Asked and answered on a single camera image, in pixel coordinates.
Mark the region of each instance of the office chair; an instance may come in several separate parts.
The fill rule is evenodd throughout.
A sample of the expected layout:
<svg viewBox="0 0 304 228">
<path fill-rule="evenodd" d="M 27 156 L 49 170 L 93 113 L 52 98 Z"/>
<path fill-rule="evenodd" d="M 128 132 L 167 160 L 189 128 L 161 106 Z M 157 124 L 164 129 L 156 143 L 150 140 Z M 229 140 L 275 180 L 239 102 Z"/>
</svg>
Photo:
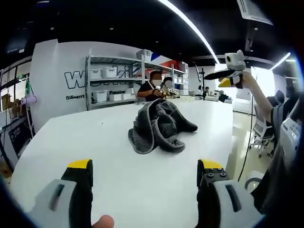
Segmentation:
<svg viewBox="0 0 304 228">
<path fill-rule="evenodd" d="M 273 127 L 271 126 L 271 123 L 267 122 L 266 119 L 261 114 L 259 108 L 257 105 L 255 105 L 255 112 L 256 112 L 256 124 L 253 128 L 253 131 L 255 133 L 254 136 L 254 143 L 251 143 L 249 145 L 249 149 L 252 148 L 252 146 L 259 145 L 260 146 L 260 152 L 258 154 L 258 157 L 262 157 L 262 151 L 265 147 L 268 146 L 271 139 L 274 137 Z"/>
</svg>

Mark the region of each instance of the finger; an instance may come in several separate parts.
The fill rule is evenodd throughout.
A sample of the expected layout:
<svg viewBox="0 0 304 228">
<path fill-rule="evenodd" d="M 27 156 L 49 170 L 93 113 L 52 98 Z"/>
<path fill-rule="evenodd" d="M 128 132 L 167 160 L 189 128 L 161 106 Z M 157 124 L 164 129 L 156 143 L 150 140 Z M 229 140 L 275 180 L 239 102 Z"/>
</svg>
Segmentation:
<svg viewBox="0 0 304 228">
<path fill-rule="evenodd" d="M 109 215 L 103 215 L 92 228 L 113 228 L 114 219 Z"/>
</svg>

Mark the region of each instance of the black shirt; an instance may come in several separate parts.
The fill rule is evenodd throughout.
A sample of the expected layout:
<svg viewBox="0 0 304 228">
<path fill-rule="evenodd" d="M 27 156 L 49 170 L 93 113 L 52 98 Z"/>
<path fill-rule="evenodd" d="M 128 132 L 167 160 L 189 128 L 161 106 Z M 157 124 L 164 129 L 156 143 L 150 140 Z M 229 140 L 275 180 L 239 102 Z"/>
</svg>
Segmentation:
<svg viewBox="0 0 304 228">
<path fill-rule="evenodd" d="M 152 89 L 155 89 L 155 88 L 156 88 L 155 85 L 153 85 L 152 83 L 145 82 L 139 88 L 138 92 L 146 92 L 146 91 L 149 91 L 149 90 L 152 90 Z M 154 101 L 154 100 L 158 99 L 159 97 L 154 95 L 154 94 L 151 94 L 149 96 L 146 96 L 145 98 L 146 98 L 146 101 Z"/>
</svg>

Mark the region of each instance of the cable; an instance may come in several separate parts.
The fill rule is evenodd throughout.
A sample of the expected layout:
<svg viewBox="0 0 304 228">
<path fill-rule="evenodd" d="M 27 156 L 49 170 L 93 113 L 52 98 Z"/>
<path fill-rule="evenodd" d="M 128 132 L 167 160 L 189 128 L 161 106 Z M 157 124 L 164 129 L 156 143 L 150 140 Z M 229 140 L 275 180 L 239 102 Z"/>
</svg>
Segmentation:
<svg viewBox="0 0 304 228">
<path fill-rule="evenodd" d="M 31 90 L 32 91 L 32 94 L 33 94 L 33 96 L 34 97 L 36 97 L 35 96 L 35 94 L 34 94 L 34 91 L 33 91 L 33 89 L 32 89 L 32 85 L 29 83 L 29 75 L 26 77 L 26 88 L 27 88 L 27 93 L 29 94 L 29 90 Z M 29 107 L 27 107 L 26 106 L 26 113 L 27 113 L 27 119 L 28 119 L 28 126 L 29 126 L 29 130 L 30 130 L 30 134 L 31 134 L 31 136 L 32 136 L 32 138 L 34 138 L 34 134 L 33 134 L 33 124 L 34 124 L 34 122 L 32 121 L 32 125 L 30 124 L 30 122 L 29 122 Z"/>
<path fill-rule="evenodd" d="M 242 167 L 241 173 L 239 174 L 239 177 L 238 177 L 238 180 L 237 180 L 238 182 L 239 182 L 239 180 L 241 179 L 241 176 L 242 176 L 243 171 L 244 171 L 244 167 L 245 167 L 245 163 L 246 163 L 247 155 L 248 155 L 248 151 L 249 151 L 249 146 L 250 146 L 250 142 L 251 142 L 252 117 L 253 117 L 253 95 L 251 96 L 251 124 L 250 124 L 250 133 L 249 133 L 248 146 L 247 146 L 247 151 L 246 151 L 246 155 L 245 155 L 243 167 Z"/>
</svg>

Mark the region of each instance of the window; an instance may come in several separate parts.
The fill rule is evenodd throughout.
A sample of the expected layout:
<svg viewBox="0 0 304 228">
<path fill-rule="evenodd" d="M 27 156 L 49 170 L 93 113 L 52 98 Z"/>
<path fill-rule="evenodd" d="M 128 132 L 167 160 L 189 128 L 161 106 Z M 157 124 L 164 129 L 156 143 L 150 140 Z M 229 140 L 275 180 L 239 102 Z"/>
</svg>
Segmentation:
<svg viewBox="0 0 304 228">
<path fill-rule="evenodd" d="M 256 79 L 265 96 L 276 95 L 274 73 L 271 70 L 251 67 L 251 74 Z"/>
<path fill-rule="evenodd" d="M 22 98 L 24 98 L 25 90 L 26 90 L 26 80 L 17 83 L 15 88 L 15 94 L 16 94 L 15 99 L 21 100 Z"/>
<path fill-rule="evenodd" d="M 10 101 L 14 102 L 14 86 L 12 85 L 11 87 L 5 88 L 1 90 L 1 97 L 5 94 L 9 94 L 10 95 Z M 1 102 L 1 110 L 3 110 L 3 106 L 2 106 L 2 99 L 0 99 Z"/>
</svg>

